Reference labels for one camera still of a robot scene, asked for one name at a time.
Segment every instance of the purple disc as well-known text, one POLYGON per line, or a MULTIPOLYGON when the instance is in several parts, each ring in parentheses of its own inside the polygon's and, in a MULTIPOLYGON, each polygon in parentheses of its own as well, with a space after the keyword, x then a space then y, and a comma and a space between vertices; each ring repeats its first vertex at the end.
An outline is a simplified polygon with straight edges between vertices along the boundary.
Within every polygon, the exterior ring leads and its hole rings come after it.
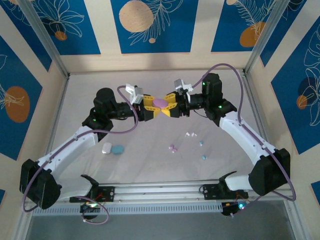
POLYGON ((168 106, 168 102, 164 99, 156 98, 155 100, 153 100, 152 106, 163 109, 168 106))

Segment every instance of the orange circle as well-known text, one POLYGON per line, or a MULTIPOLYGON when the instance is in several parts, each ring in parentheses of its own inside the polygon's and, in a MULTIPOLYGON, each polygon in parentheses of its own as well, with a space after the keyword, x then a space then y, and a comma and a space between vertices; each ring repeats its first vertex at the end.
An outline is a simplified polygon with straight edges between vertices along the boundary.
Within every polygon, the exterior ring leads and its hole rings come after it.
POLYGON ((154 22, 154 14, 144 2, 131 0, 120 9, 119 20, 125 30, 139 33, 150 28, 154 22))
POLYGON ((14 102, 7 102, 5 104, 5 110, 9 118, 16 123, 23 123, 27 120, 30 111, 30 99, 26 90, 19 86, 12 86, 6 91, 4 98, 10 101, 10 98, 15 99, 23 98, 19 101, 19 104, 14 102))
POLYGON ((258 40, 256 36, 256 29, 258 28, 257 35, 260 36, 265 24, 265 22, 257 22, 255 25, 247 27, 240 36, 241 46, 245 48, 254 47, 258 40))
POLYGON ((67 40, 67 35, 63 31, 56 31, 54 36, 60 41, 67 40))
POLYGON ((155 38, 152 37, 152 38, 149 39, 149 43, 154 44, 155 42, 156 42, 155 38))
POLYGON ((296 105, 298 106, 299 109, 305 109, 308 104, 308 99, 304 95, 300 95, 297 100, 296 100, 296 105))

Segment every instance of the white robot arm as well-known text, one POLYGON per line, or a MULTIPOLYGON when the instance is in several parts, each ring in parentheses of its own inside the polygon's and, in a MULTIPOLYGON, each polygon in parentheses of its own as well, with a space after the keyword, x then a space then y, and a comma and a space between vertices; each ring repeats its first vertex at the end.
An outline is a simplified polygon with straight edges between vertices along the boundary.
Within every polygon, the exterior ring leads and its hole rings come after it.
MULTIPOLYGON (((285 149, 277 150, 265 141, 241 118, 237 109, 223 99, 222 82, 217 74, 209 73, 203 79, 202 93, 199 94, 190 94, 193 91, 192 86, 184 84, 180 79, 174 85, 176 91, 165 96, 168 106, 161 111, 169 117, 179 118, 188 117, 190 110, 204 109, 208 119, 233 137, 254 165, 249 174, 239 175, 231 172, 221 177, 218 186, 221 196, 238 190, 253 190, 264 196, 287 183, 273 158, 276 157, 289 175, 290 154, 285 149)), ((141 88, 127 85, 126 90, 132 95, 130 99, 137 113, 135 121, 151 120, 160 112, 159 108, 152 106, 154 97, 143 95, 141 88)), ((110 88, 100 89, 93 103, 94 108, 91 109, 90 115, 73 136, 37 162, 29 159, 22 165, 20 191, 24 193, 35 172, 49 161, 36 176, 37 181, 31 184, 27 193, 28 198, 42 209, 49 208, 57 200, 73 196, 95 198, 98 194, 99 184, 89 176, 82 175, 77 179, 61 180, 60 175, 72 161, 106 135, 101 132, 90 132, 91 130, 110 131, 113 127, 111 119, 133 117, 134 113, 127 103, 116 103, 110 88), (66 147, 66 143, 72 139, 75 140, 66 147)))

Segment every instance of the purple cable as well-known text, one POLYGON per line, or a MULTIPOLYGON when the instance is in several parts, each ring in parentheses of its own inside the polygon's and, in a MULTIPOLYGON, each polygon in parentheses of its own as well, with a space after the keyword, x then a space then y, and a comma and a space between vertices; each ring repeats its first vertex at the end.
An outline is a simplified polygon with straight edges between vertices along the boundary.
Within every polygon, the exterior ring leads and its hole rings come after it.
POLYGON ((107 210, 107 208, 106 208, 105 206, 103 206, 103 205, 102 205, 101 203, 99 203, 98 201, 93 200, 93 199, 91 199, 91 198, 89 198, 89 197, 86 197, 86 196, 76 196, 76 198, 88 200, 88 201, 90 201, 90 202, 94 202, 94 203, 98 204, 98 205, 99 205, 102 209, 104 209, 105 212, 106 212, 106 219, 105 219, 104 221, 100 221, 100 222, 93 222, 93 221, 88 221, 88 220, 86 220, 86 219, 85 219, 85 212, 83 212, 82 215, 81 215, 81 217, 82 217, 82 219, 83 219, 83 221, 84 221, 85 223, 93 224, 93 225, 101 225, 101 224, 105 224, 105 223, 108 222, 110 215, 109 215, 109 212, 108 212, 108 210, 107 210))
POLYGON ((215 69, 217 67, 220 67, 220 66, 226 66, 226 67, 230 68, 232 71, 234 71, 235 75, 237 76, 237 78, 239 80, 240 90, 241 90, 241 98, 240 98, 239 111, 238 111, 238 120, 239 120, 239 123, 240 123, 242 103, 244 101, 244 95, 245 94, 244 94, 244 86, 242 84, 241 77, 240 77, 238 71, 235 69, 234 66, 232 66, 232 65, 230 65, 228 63, 219 63, 219 64, 216 64, 216 65, 213 65, 212 67, 209 68, 208 71, 206 71, 206 73, 202 76, 202 78, 192 86, 192 88, 195 88, 196 86, 198 86, 213 69, 215 69))
POLYGON ((30 190, 30 188, 31 188, 32 183, 35 181, 35 179, 36 179, 36 177, 38 176, 38 174, 40 173, 40 171, 41 171, 42 169, 44 169, 44 167, 45 167, 48 163, 49 163, 48 161, 45 161, 45 162, 41 165, 41 167, 39 167, 39 169, 38 169, 38 170, 35 172, 35 174, 32 176, 29 184, 28 184, 28 185, 26 186, 26 188, 25 188, 25 191, 24 191, 24 194, 23 194, 23 197, 22 197, 22 204, 21 204, 21 210, 22 210, 23 212, 25 212, 25 213, 30 213, 30 212, 32 212, 33 210, 35 210, 35 209, 38 207, 38 205, 35 205, 34 207, 32 207, 32 208, 30 208, 30 209, 26 209, 25 204, 26 204, 27 194, 28 194, 28 192, 29 192, 29 190, 30 190))
MULTIPOLYGON (((243 85, 243 83, 242 83, 242 81, 241 81, 241 77, 240 77, 238 71, 237 71, 232 65, 230 65, 230 64, 228 64, 228 63, 219 63, 219 64, 216 64, 216 65, 212 66, 211 68, 209 68, 208 71, 206 71, 206 73, 202 76, 202 78, 201 78, 199 81, 197 81, 192 87, 195 88, 196 86, 198 86, 198 85, 205 79, 205 77, 206 77, 213 69, 215 69, 215 68, 217 68, 217 67, 219 67, 219 66, 227 66, 227 67, 229 67, 230 69, 232 69, 232 70, 234 71, 235 75, 237 76, 238 80, 239 80, 240 90, 241 90, 241 97, 240 97, 240 104, 239 104, 239 109, 238 109, 238 114, 237 114, 238 116, 237 116, 237 117, 238 117, 239 123, 241 124, 241 110, 242 110, 242 105, 243 105, 244 95, 245 95, 245 94, 244 94, 244 85, 243 85)), ((264 145, 264 143, 263 143, 262 141, 260 141, 260 139, 259 139, 252 131, 250 131, 250 129, 248 129, 247 126, 245 126, 244 124, 241 124, 241 126, 242 126, 261 146, 264 145)), ((292 198, 289 198, 289 197, 287 197, 287 196, 285 196, 285 195, 283 195, 283 194, 281 194, 281 193, 279 193, 279 192, 277 192, 277 191, 272 191, 272 192, 273 192, 274 194, 277 194, 277 195, 280 196, 280 197, 283 197, 283 198, 285 198, 285 199, 287 199, 287 200, 289 200, 289 201, 294 202, 294 201, 297 199, 297 195, 296 195, 295 188, 294 188, 294 186, 293 186, 293 184, 292 184, 292 182, 291 182, 291 180, 290 180, 290 177, 289 177, 288 174, 286 173, 286 170, 285 170, 284 167, 281 165, 281 163, 280 163, 279 160, 276 158, 276 156, 275 156, 267 147, 265 147, 264 150, 265 150, 268 154, 270 154, 270 156, 272 157, 272 159, 275 161, 275 163, 276 163, 276 164, 278 165, 278 167, 280 168, 282 174, 284 175, 287 183, 288 183, 289 186, 290 186, 290 189, 291 189, 291 192, 292 192, 292 198)))
MULTIPOLYGON (((38 207, 38 205, 32 207, 31 209, 26 209, 25 207, 25 204, 26 204, 26 199, 27 199, 27 195, 28 195, 28 192, 31 188, 31 185, 34 183, 36 177, 38 176, 38 174, 40 173, 40 171, 55 157, 57 156, 59 153, 61 153, 61 151, 63 151, 67 146, 69 146, 71 143, 73 143, 74 141, 78 140, 78 138, 81 138, 82 136, 86 135, 86 134, 90 134, 90 133, 104 133, 104 134, 127 134, 127 133, 130 133, 132 132, 137 126, 138 126, 138 114, 135 110, 135 108, 132 106, 132 104, 130 103, 130 101, 120 92, 120 89, 124 89, 126 88, 125 85, 121 85, 121 86, 118 86, 118 88, 116 89, 119 93, 119 95, 124 99, 124 101, 129 105, 129 107, 131 108, 131 110, 133 111, 133 114, 134 114, 134 117, 136 119, 135 123, 134 123, 134 126, 129 129, 129 130, 126 130, 126 131, 107 131, 107 130, 102 130, 102 129, 96 129, 96 130, 89 130, 89 131, 85 131, 79 135, 76 136, 76 138, 73 138, 71 140, 69 140, 67 143, 65 143, 62 147, 60 147, 54 154, 52 154, 50 157, 49 157, 49 160, 48 161, 45 161, 41 166, 40 168, 35 172, 35 174, 32 176, 30 182, 28 183, 28 185, 26 186, 25 188, 25 191, 24 191, 24 194, 23 194, 23 197, 22 197, 22 203, 21 203, 21 210, 25 213, 29 213, 31 211, 33 211, 34 209, 36 209, 38 207)), ((95 202, 97 203, 96 201, 94 201, 93 199, 86 199, 86 200, 89 200, 89 201, 92 201, 92 202, 95 202)))

